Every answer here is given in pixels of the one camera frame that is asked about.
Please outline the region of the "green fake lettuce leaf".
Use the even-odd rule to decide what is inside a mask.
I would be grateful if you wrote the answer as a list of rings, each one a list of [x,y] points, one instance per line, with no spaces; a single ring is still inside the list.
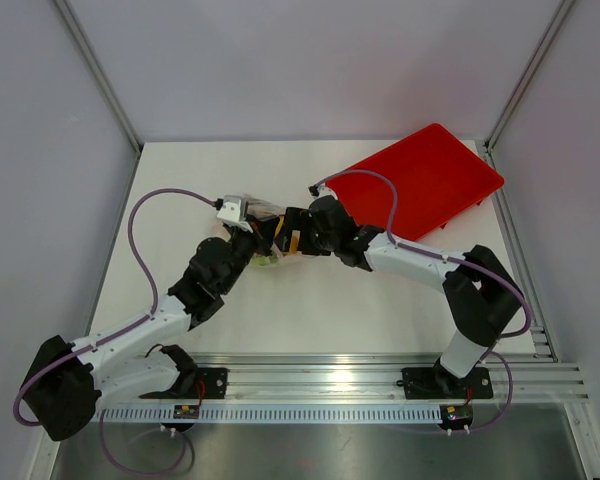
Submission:
[[[268,268],[278,265],[280,260],[280,256],[275,253],[270,253],[268,255],[255,254],[252,257],[250,264],[258,268]]]

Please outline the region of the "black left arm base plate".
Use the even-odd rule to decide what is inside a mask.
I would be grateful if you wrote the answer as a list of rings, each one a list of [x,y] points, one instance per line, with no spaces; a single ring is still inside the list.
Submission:
[[[176,387],[175,398],[198,400],[221,400],[226,396],[229,370],[220,367],[198,367],[194,373],[185,375]]]

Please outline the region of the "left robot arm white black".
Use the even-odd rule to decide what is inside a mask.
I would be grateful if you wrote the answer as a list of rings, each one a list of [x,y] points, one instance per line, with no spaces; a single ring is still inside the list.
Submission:
[[[120,327],[66,342],[46,340],[23,382],[22,400],[54,441],[66,440],[120,402],[194,393],[198,366],[170,339],[212,318],[252,257],[274,236],[237,227],[224,240],[203,240],[183,276],[145,312]]]

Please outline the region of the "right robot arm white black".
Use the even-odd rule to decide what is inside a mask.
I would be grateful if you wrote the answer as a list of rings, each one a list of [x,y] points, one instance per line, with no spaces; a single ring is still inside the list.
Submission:
[[[476,245],[468,252],[442,250],[401,239],[381,227],[359,224],[333,196],[309,208],[286,209],[275,243],[286,254],[336,256],[344,265],[397,275],[440,292],[455,332],[433,366],[404,369],[408,399],[484,397],[480,368],[523,309],[524,297],[497,256]]]

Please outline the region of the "clear zip top bag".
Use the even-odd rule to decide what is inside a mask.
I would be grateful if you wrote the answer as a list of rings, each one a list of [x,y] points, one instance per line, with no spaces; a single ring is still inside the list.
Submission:
[[[211,235],[228,240],[232,230],[244,230],[254,233],[261,237],[270,247],[270,253],[278,254],[281,258],[278,265],[268,268],[282,267],[296,263],[299,259],[297,254],[284,256],[274,244],[275,231],[279,222],[279,217],[284,215],[283,208],[269,201],[245,193],[234,195],[243,195],[247,198],[248,207],[246,220],[238,224],[227,224],[221,222],[215,216],[214,223],[211,227]]]

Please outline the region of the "orange fake tangerine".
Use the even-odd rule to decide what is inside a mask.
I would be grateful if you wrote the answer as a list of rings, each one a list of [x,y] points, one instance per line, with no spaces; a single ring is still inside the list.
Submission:
[[[275,231],[274,244],[284,256],[298,253],[299,235],[298,221],[281,215]]]

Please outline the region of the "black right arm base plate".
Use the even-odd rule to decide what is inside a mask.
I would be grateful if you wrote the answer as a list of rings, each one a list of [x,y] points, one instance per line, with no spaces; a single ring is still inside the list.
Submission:
[[[407,400],[487,400],[494,396],[489,370],[484,367],[474,368],[464,378],[437,366],[405,367],[401,375],[397,385]]]

